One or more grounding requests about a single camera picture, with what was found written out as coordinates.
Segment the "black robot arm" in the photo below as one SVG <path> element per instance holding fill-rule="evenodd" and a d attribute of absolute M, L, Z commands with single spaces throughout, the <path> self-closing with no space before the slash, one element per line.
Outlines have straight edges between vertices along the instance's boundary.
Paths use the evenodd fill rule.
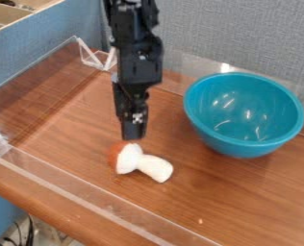
<path fill-rule="evenodd" d="M 149 88 L 163 81 L 164 45 L 153 33 L 159 7 L 155 0 L 104 0 L 104 5 L 118 58 L 113 91 L 121 137 L 143 139 L 149 123 Z"/>

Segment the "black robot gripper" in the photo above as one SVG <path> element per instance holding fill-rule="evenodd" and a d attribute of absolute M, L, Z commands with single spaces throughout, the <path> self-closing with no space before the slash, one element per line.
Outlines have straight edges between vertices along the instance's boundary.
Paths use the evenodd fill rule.
<path fill-rule="evenodd" d="M 143 139 L 149 123 L 148 90 L 163 80 L 164 46 L 161 41 L 114 42 L 118 73 L 113 79 L 117 117 L 125 140 Z"/>

